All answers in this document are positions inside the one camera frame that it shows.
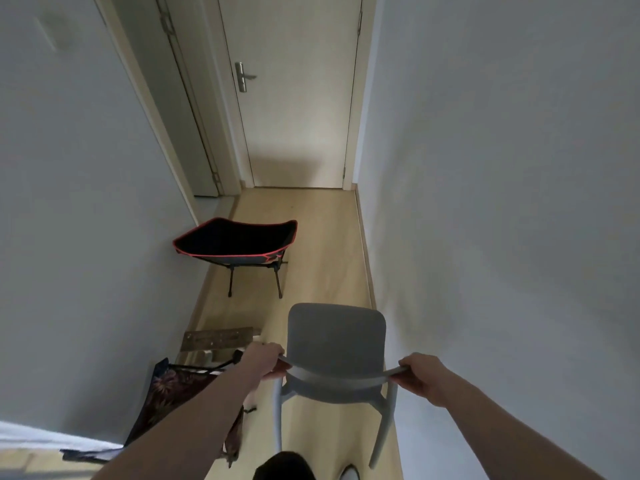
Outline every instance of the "shoe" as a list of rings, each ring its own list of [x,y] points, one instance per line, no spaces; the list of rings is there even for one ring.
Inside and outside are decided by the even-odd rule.
[[[340,480],[360,480],[360,474],[355,465],[348,465],[340,475]]]

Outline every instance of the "forearm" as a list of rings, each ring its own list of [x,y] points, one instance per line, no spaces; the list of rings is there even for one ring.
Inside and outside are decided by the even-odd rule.
[[[443,389],[446,407],[491,480],[601,480],[480,389],[456,377]]]
[[[259,373],[238,364],[130,444],[94,480],[203,479],[259,381]]]

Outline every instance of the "black pants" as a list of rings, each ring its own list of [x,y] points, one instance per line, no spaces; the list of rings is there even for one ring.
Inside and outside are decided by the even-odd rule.
[[[298,453],[281,451],[255,469],[253,480],[316,480],[316,477]]]

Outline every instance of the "door lever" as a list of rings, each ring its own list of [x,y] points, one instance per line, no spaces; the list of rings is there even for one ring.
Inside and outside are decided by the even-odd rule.
[[[236,77],[238,79],[238,90],[241,93],[245,93],[246,92],[246,81],[247,80],[253,80],[258,76],[245,74],[244,70],[243,70],[243,67],[242,67],[242,62],[236,62]]]

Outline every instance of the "person's right arm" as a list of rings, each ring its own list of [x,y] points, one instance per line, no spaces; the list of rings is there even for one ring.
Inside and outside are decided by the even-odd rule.
[[[409,370],[391,380],[446,408],[491,480],[602,480],[592,469],[511,416],[433,355],[400,361]]]

